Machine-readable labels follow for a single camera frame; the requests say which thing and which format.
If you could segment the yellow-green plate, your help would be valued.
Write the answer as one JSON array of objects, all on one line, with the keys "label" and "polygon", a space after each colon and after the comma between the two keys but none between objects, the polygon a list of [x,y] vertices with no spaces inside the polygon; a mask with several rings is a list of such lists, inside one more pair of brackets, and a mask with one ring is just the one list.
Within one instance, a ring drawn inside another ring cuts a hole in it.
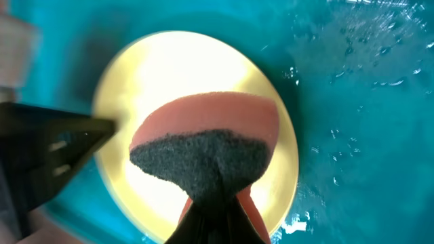
[{"label": "yellow-green plate", "polygon": [[226,43],[187,31],[153,33],[120,51],[96,89],[93,114],[113,119],[116,134],[97,152],[100,174],[130,221],[153,241],[173,233],[187,195],[130,163],[134,132],[160,106],[191,94],[244,92],[272,99],[279,136],[271,163],[251,189],[269,234],[283,224],[298,181],[298,147],[287,108],[263,72]]}]

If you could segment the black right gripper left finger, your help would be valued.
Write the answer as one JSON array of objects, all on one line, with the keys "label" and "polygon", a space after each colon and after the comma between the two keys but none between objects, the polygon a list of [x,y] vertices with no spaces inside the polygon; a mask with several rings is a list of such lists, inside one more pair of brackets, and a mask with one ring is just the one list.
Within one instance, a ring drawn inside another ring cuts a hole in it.
[{"label": "black right gripper left finger", "polygon": [[195,203],[191,203],[165,244],[208,244],[214,229],[215,224]]}]

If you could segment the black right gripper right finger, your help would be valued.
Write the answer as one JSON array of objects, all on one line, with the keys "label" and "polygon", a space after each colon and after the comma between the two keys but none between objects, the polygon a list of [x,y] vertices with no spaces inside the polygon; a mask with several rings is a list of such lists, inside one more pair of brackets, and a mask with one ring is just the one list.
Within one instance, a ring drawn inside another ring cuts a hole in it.
[{"label": "black right gripper right finger", "polygon": [[265,244],[237,198],[225,207],[217,221],[216,242],[217,244]]}]

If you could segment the red black sponge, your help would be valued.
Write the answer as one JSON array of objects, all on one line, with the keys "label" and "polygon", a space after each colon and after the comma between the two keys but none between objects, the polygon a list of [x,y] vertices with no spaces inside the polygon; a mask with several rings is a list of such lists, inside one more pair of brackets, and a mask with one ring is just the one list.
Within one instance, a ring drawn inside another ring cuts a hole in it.
[{"label": "red black sponge", "polygon": [[135,132],[130,161],[144,173],[174,183],[216,224],[237,198],[261,239],[269,234],[250,190],[267,170],[279,133],[276,103],[240,92],[186,96],[152,112]]}]

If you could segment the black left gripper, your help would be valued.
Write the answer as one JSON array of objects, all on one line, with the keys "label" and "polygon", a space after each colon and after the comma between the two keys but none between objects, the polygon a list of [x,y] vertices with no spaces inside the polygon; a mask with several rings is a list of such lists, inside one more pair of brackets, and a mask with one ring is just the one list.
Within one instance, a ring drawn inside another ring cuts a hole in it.
[{"label": "black left gripper", "polygon": [[31,234],[28,212],[53,199],[115,129],[110,119],[1,104],[1,221],[14,237]]}]

